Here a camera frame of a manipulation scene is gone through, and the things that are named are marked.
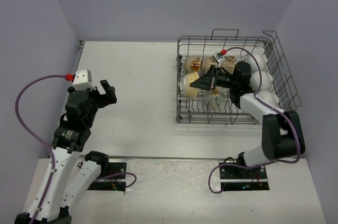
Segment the beige bowl white flower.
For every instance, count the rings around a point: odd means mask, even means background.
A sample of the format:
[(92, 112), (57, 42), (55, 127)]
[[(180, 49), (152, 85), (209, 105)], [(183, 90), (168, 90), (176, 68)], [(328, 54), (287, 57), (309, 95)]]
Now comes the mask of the beige bowl white flower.
[(206, 74), (211, 66), (217, 67), (218, 66), (217, 61), (215, 61), (215, 59), (212, 56), (204, 57), (203, 61), (202, 61), (202, 71), (203, 71), (203, 73)]

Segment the yellow patterned bowl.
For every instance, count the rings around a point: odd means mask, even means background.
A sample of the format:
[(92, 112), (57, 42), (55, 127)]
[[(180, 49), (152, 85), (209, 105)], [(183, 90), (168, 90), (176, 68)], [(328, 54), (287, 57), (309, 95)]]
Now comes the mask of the yellow patterned bowl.
[(195, 99), (198, 95), (199, 89), (191, 87), (190, 84), (199, 79), (197, 72), (186, 74), (180, 81), (180, 91), (188, 98)]

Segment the white bowl green leaves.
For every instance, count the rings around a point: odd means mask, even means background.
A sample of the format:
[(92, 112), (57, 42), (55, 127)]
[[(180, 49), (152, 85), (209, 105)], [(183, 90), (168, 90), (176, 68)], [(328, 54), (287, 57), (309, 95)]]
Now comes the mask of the white bowl green leaves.
[(215, 87), (214, 90), (206, 91), (204, 99), (209, 109), (216, 109), (224, 98), (225, 89), (222, 87)]

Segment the beige bowl brown pattern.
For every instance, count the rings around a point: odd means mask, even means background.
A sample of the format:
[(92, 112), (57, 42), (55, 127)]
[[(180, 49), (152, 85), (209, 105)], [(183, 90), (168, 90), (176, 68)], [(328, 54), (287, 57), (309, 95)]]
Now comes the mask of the beige bowl brown pattern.
[(236, 58), (233, 56), (225, 56), (221, 67), (230, 74), (233, 74), (236, 65)]

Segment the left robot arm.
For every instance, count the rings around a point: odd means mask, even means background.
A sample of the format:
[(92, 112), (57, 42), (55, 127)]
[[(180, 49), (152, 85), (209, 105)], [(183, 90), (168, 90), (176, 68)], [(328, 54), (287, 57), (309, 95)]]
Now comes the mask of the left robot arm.
[(68, 88), (65, 112), (54, 132), (49, 165), (40, 189), (29, 209), (17, 215), (15, 223), (71, 223), (72, 211), (95, 178), (109, 174), (106, 154), (91, 151), (85, 158), (83, 169), (71, 184), (67, 184), (73, 166), (80, 157), (91, 135), (91, 127), (100, 108), (115, 104), (115, 88), (106, 80), (100, 81), (105, 90), (86, 86), (80, 90), (75, 85)]

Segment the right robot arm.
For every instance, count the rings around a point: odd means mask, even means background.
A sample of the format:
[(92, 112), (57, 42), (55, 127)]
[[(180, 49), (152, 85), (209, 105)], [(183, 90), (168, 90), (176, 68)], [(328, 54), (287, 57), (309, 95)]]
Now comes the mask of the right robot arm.
[(251, 87), (250, 78), (251, 66), (241, 61), (235, 65), (233, 73), (212, 66), (205, 75), (189, 84), (205, 91), (227, 88), (232, 104), (261, 123), (261, 143), (254, 149), (241, 152), (234, 162), (224, 164), (236, 168), (241, 178), (247, 178), (256, 168), (274, 162), (296, 163), (305, 152), (298, 113), (265, 102)]

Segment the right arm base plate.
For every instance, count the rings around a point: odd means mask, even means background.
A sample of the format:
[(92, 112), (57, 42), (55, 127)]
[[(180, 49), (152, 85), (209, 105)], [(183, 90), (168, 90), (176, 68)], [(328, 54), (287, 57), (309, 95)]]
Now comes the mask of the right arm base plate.
[(242, 169), (233, 166), (219, 168), (221, 191), (268, 191), (267, 172), (264, 168)]

